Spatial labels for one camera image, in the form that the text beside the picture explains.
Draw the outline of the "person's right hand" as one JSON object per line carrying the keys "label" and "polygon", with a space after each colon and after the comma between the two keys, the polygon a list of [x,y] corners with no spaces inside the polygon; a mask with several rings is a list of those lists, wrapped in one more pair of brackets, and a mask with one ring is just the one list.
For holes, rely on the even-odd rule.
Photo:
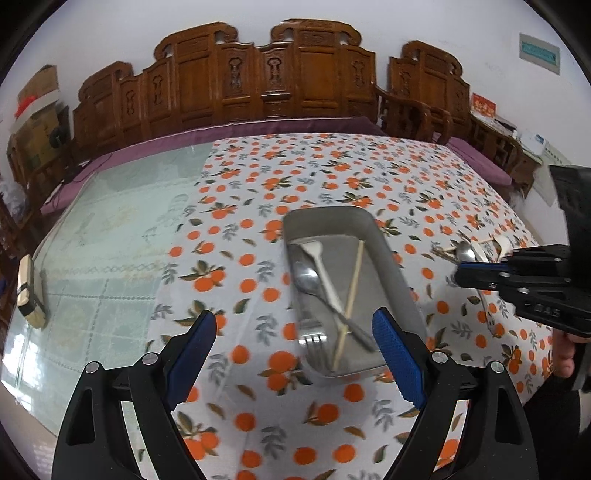
{"label": "person's right hand", "polygon": [[576,346],[587,344],[589,338],[579,337],[561,330],[553,330],[553,373],[561,378],[570,378],[575,372]]}

